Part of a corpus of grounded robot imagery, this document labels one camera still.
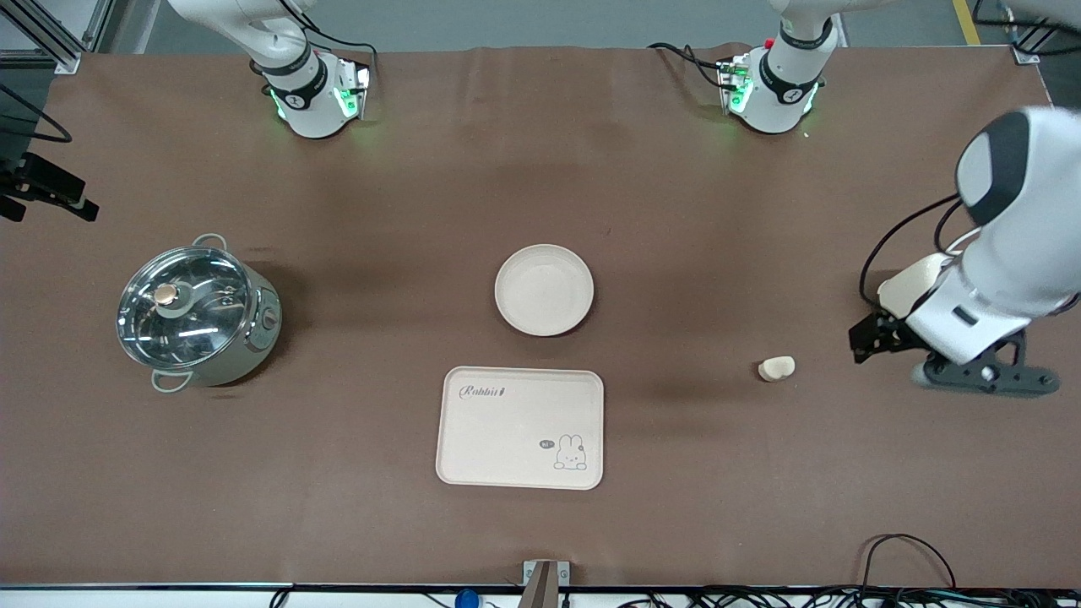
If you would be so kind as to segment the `grey arm base connector plate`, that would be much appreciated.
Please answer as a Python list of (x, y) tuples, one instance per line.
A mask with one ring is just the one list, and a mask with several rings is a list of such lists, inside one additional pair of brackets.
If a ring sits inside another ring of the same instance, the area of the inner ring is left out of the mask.
[(750, 53), (744, 53), (715, 64), (720, 85), (720, 100), (725, 114), (740, 116), (746, 109), (747, 100), (749, 100), (753, 89), (750, 57), (752, 57)]
[(362, 119), (371, 84), (371, 66), (337, 58), (334, 98), (341, 105), (344, 119)]

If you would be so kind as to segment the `aluminium frame profile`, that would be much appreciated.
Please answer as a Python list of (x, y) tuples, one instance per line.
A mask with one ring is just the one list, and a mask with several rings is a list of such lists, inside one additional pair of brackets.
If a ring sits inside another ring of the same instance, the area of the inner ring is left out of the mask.
[(1081, 0), (1003, 0), (1019, 22), (1017, 51), (1028, 57), (1081, 53)]
[(0, 0), (0, 67), (77, 72), (103, 47), (117, 0)]

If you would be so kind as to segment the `cream rabbit print tray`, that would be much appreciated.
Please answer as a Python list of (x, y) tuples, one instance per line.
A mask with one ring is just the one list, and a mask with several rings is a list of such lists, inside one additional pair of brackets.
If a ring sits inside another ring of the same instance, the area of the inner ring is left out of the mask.
[(605, 384), (592, 371), (457, 366), (443, 381), (437, 477), (589, 491), (605, 474)]

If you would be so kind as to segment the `cream round plate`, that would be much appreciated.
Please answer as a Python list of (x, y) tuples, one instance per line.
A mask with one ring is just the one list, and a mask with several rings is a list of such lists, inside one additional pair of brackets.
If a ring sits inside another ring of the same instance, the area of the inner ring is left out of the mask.
[(502, 263), (494, 281), (502, 319), (521, 334), (559, 336), (578, 327), (595, 299), (587, 263), (568, 247), (522, 247)]

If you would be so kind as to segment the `brown table mat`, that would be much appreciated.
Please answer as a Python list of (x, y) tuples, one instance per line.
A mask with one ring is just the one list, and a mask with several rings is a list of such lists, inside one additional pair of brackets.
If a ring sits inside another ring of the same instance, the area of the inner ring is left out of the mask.
[[(918, 351), (855, 365), (862, 262), (953, 191), (975, 131), (1038, 103), (990, 47), (844, 49), (800, 132), (760, 136), (648, 50), (385, 53), (376, 120), (286, 130), (236, 55), (91, 55), (53, 82), (94, 223), (0, 225), (0, 584), (849, 584), (920, 536), (964, 586), (1081, 586), (1081, 307), (1035, 323), (1032, 400), (922, 389)], [(162, 394), (121, 292), (215, 232), (278, 290), (255, 371)], [(521, 334), (494, 281), (558, 244), (595, 299)], [(796, 359), (768, 383), (760, 361)], [(592, 371), (589, 491), (449, 485), (457, 366)]]

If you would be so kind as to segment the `glass pot lid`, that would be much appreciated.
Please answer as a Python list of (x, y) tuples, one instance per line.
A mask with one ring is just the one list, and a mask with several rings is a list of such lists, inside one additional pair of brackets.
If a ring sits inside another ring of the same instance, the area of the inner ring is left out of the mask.
[(226, 349), (241, 333), (254, 288), (238, 259), (205, 243), (150, 259), (121, 291), (116, 331), (132, 361), (179, 371)]

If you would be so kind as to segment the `cream two-slot toaster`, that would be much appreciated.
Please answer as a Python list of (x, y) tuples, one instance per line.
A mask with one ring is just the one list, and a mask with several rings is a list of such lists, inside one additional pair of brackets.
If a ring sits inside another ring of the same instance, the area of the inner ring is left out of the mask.
[(918, 307), (916, 303), (935, 287), (942, 270), (953, 259), (940, 252), (920, 257), (877, 288), (877, 304), (897, 319), (907, 318)]

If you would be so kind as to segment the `steel pot with glass lid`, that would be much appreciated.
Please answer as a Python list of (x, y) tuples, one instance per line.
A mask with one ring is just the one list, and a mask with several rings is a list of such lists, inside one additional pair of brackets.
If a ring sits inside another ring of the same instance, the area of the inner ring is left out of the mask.
[[(208, 232), (197, 237), (190, 244), (198, 243), (221, 247), (236, 257), (226, 239), (215, 232)], [(246, 315), (246, 323), (243, 323), (241, 333), (233, 338), (226, 349), (192, 368), (163, 371), (146, 366), (150, 370), (150, 383), (154, 389), (170, 395), (193, 386), (221, 386), (233, 383), (255, 371), (270, 351), (273, 351), (283, 317), (278, 290), (259, 272), (246, 265), (241, 259), (236, 259), (248, 272), (254, 288), (252, 309)]]

